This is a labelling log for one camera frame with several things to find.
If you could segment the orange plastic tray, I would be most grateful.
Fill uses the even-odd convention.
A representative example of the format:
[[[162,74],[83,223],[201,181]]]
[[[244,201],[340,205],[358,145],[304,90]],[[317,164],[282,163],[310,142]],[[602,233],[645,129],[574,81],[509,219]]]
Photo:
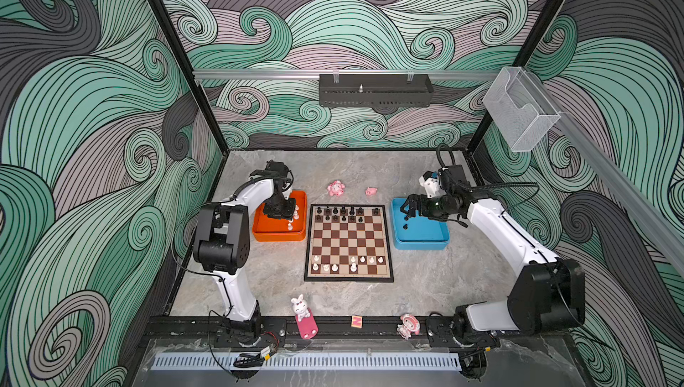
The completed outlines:
[[[265,203],[258,207],[252,225],[252,233],[256,241],[299,242],[306,238],[308,214],[307,194],[302,190],[295,190],[290,196],[296,200],[296,217],[292,219],[270,218],[264,212]]]

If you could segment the black wall shelf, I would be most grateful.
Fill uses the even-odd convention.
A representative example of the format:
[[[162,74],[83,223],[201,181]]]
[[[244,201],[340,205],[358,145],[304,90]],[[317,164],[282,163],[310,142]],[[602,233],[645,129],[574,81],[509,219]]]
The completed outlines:
[[[428,107],[435,94],[428,75],[322,74],[318,84],[322,107],[371,108],[381,114]]]

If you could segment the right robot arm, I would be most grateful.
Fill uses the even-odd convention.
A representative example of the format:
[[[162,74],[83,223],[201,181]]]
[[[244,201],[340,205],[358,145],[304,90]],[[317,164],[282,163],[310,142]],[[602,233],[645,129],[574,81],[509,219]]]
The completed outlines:
[[[516,281],[507,298],[459,308],[456,335],[481,333],[536,335],[578,328],[585,321],[585,274],[574,260],[562,259],[527,233],[493,196],[495,185],[472,186],[463,169],[441,161],[437,171],[420,176],[424,189],[400,207],[408,219],[478,228],[513,269]]]

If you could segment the pink kitty toy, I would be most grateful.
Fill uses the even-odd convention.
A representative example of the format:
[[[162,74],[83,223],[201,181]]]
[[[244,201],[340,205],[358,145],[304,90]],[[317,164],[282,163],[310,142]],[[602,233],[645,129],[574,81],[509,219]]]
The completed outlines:
[[[341,197],[344,195],[346,186],[341,181],[335,181],[328,185],[327,191],[330,197]]]

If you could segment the white rabbit figure pink base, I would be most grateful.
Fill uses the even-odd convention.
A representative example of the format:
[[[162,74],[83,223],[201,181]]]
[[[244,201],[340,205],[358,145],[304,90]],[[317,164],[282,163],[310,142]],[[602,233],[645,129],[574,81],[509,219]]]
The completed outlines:
[[[306,299],[300,294],[298,297],[292,298],[291,303],[301,338],[304,340],[313,339],[318,334],[319,328]]]

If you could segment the pink haired doll figure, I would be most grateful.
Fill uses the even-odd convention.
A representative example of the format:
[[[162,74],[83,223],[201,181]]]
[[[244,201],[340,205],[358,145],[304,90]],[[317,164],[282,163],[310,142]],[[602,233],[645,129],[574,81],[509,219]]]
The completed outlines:
[[[420,333],[420,321],[413,315],[406,313],[400,317],[397,333],[404,340],[409,340]]]

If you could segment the clear acrylic wall box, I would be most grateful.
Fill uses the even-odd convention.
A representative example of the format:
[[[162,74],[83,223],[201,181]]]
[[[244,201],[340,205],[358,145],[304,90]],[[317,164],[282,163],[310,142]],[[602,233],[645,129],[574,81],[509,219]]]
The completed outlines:
[[[560,119],[542,81],[522,67],[503,68],[483,102],[514,153],[531,152]]]

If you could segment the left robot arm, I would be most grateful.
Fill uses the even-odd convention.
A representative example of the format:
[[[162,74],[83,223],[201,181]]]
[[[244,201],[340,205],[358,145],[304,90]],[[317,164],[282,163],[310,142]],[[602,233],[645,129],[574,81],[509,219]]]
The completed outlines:
[[[192,257],[202,274],[213,278],[224,305],[227,327],[257,338],[262,334],[258,300],[243,267],[250,253],[251,216],[259,207],[274,220],[291,220],[297,203],[290,196],[294,175],[283,162],[270,160],[255,170],[233,196],[201,207]]]

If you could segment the blue plastic tray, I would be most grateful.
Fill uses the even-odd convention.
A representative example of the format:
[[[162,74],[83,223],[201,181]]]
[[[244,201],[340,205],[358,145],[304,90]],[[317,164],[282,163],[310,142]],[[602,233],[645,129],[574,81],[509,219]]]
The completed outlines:
[[[447,225],[422,216],[408,218],[401,211],[405,200],[406,198],[392,200],[390,218],[395,248],[406,251],[444,250],[451,241]]]

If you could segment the chess board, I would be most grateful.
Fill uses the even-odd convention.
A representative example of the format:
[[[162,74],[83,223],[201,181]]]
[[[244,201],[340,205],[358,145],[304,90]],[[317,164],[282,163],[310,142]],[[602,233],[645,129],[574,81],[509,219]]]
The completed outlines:
[[[304,280],[392,283],[384,205],[311,205]]]

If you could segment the wooden letter block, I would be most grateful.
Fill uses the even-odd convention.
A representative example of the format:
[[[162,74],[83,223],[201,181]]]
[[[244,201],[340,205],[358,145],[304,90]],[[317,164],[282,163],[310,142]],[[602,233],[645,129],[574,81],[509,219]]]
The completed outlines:
[[[361,329],[363,327],[363,317],[354,315],[351,319],[352,328]]]

